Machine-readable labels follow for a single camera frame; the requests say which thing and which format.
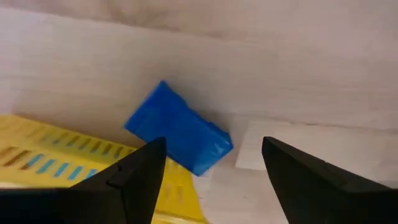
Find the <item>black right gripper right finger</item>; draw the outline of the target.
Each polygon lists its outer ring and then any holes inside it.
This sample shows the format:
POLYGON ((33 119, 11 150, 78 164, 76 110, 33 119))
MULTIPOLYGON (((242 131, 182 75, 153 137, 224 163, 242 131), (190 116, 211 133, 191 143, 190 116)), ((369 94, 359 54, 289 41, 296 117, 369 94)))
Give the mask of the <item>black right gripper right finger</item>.
POLYGON ((289 224, 398 224, 398 189, 273 137, 262 140, 262 156, 289 224))

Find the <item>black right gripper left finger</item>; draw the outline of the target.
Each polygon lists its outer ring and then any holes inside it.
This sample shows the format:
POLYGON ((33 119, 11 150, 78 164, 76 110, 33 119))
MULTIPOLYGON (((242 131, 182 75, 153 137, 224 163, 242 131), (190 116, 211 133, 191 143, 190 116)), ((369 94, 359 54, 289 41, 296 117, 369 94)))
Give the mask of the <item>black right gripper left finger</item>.
POLYGON ((165 160, 157 138, 69 188, 0 190, 0 224, 150 224, 165 160))

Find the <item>dark blue box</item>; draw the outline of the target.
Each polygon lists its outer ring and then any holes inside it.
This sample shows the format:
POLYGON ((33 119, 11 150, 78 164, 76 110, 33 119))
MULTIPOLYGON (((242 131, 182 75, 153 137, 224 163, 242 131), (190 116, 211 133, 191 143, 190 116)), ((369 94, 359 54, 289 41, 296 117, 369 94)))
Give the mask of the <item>dark blue box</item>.
POLYGON ((151 91, 124 128, 145 142, 166 138, 167 155, 196 176, 233 149, 229 133, 189 108, 165 81, 151 91))

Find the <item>yellow plastic basket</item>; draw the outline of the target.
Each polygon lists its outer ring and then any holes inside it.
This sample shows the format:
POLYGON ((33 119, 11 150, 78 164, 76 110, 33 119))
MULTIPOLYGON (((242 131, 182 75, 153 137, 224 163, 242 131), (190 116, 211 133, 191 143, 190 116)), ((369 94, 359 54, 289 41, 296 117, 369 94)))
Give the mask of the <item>yellow plastic basket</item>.
MULTIPOLYGON (((70 187, 135 148, 14 115, 0 115, 0 187, 70 187)), ((152 224, 208 224, 191 173, 171 159, 152 224)))

